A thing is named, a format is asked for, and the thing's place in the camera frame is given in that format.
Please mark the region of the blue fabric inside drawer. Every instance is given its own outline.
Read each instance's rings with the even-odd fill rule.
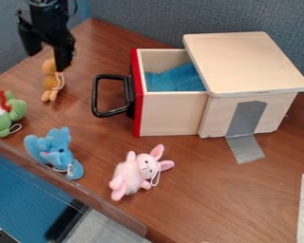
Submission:
[[[145,72],[148,92],[205,91],[193,63],[176,66],[162,73]]]

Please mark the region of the drawer handle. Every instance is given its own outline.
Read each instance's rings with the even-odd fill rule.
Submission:
[[[99,81],[100,80],[114,80],[114,81],[122,81],[123,89],[124,89],[124,98],[125,98],[125,106],[119,107],[116,109],[108,110],[105,112],[99,111]],[[132,79],[131,77],[125,77],[121,75],[111,75],[111,74],[101,74],[98,75],[92,87],[92,100],[91,100],[91,108],[92,113],[98,118],[107,118],[111,116],[115,116],[121,113],[126,112],[127,116],[133,118],[133,109],[134,109],[134,93],[133,93]]]

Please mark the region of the wooden table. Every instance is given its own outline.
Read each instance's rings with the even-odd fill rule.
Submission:
[[[238,165],[223,138],[134,138],[132,120],[125,115],[97,119],[91,114],[92,80],[102,73],[126,75],[132,47],[169,46],[99,20],[81,24],[74,35],[77,56],[56,103],[40,101],[40,67],[51,55],[48,48],[0,76],[0,90],[12,91],[29,106],[24,129],[0,140],[16,150],[0,148],[1,153],[98,210],[105,198],[145,224],[154,242],[295,242],[304,173],[304,95],[297,97],[278,131],[256,135],[266,158],[255,162]],[[101,89],[102,109],[123,102],[120,85],[102,83]],[[44,136],[62,126],[70,128],[71,149],[85,167],[79,185],[18,152],[25,152],[24,136]],[[112,202],[107,184],[115,166],[127,151],[148,152],[158,143],[165,145],[164,158],[175,161],[176,168],[163,173],[156,188]]]

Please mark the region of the plush toy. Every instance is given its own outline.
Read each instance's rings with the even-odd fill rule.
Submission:
[[[135,155],[133,151],[127,154],[126,161],[117,165],[113,179],[109,182],[115,201],[122,199],[124,195],[135,194],[140,188],[151,189],[159,183],[161,171],[175,166],[171,160],[158,162],[164,151],[164,146],[159,144],[150,154]]]
[[[43,74],[45,76],[43,81],[44,89],[46,90],[42,96],[42,101],[55,102],[58,92],[65,86],[65,78],[56,72],[55,60],[45,60],[42,65]]]
[[[27,112],[27,103],[16,100],[12,93],[7,91],[0,92],[0,137],[6,137],[21,129],[21,124],[12,125],[13,122],[21,120]]]
[[[69,129],[63,127],[51,129],[44,138],[26,136],[24,144],[33,159],[51,164],[56,171],[66,172],[68,179],[78,179],[84,175],[84,167],[68,149],[70,140]]]

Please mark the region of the blue floor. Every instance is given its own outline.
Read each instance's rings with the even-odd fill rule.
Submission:
[[[45,232],[72,197],[0,157],[0,227],[22,243],[47,242]]]

